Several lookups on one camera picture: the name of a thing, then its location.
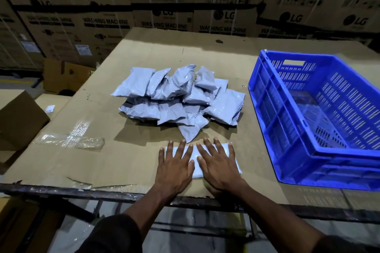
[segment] forearm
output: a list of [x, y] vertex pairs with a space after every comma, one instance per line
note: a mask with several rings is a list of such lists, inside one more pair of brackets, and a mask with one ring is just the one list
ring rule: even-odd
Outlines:
[[175, 194], [172, 193], [171, 189], [155, 184], [144, 197], [123, 212], [136, 222], [141, 232], [142, 241], [144, 241], [159, 212], [174, 197]]
[[309, 253], [325, 236], [292, 212], [250, 188], [243, 179], [229, 191], [243, 201], [249, 216], [268, 238], [275, 240], [274, 243], [280, 244], [287, 252]]

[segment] dark shirt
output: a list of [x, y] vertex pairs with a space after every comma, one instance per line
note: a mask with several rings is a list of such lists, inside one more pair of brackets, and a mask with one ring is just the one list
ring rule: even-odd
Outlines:
[[[126, 214], [101, 220], [76, 253], [142, 253], [143, 241], [135, 221]], [[325, 236], [312, 253], [361, 253], [359, 246], [338, 236]]]

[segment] blue plastic crate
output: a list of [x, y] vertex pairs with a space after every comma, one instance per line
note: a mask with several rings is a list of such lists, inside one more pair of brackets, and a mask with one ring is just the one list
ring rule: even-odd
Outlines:
[[380, 91], [352, 68], [262, 50], [249, 91], [279, 181], [380, 191]]

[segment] pile of white packages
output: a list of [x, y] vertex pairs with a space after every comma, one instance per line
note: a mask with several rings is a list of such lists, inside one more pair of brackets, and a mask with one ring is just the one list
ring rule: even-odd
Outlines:
[[157, 120], [157, 125], [176, 123], [186, 142], [209, 123], [208, 116], [236, 126], [245, 94], [227, 89], [228, 80], [214, 78], [214, 73], [203, 66], [194, 78], [195, 67], [178, 68], [173, 76], [168, 75], [171, 68], [155, 71], [133, 67], [111, 95], [126, 97], [119, 109], [130, 118]]

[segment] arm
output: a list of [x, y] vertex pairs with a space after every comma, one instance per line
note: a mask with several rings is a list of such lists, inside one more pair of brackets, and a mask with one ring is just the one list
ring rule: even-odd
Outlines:
[[210, 154], [199, 143], [197, 143], [197, 148], [202, 155], [198, 157], [198, 163], [205, 180], [213, 188], [238, 197], [246, 212], [278, 252], [310, 253], [319, 242], [324, 240], [325, 234], [258, 193], [241, 178], [231, 143], [228, 144], [230, 157], [226, 156], [216, 137], [214, 144], [217, 150], [208, 139], [205, 138], [204, 143]]
[[182, 140], [173, 157], [173, 141], [159, 151], [159, 166], [155, 183], [140, 200], [123, 214], [102, 219], [76, 253], [135, 253], [142, 252], [143, 241], [162, 208], [190, 184], [194, 161], [189, 162], [193, 145], [183, 158], [186, 141]]

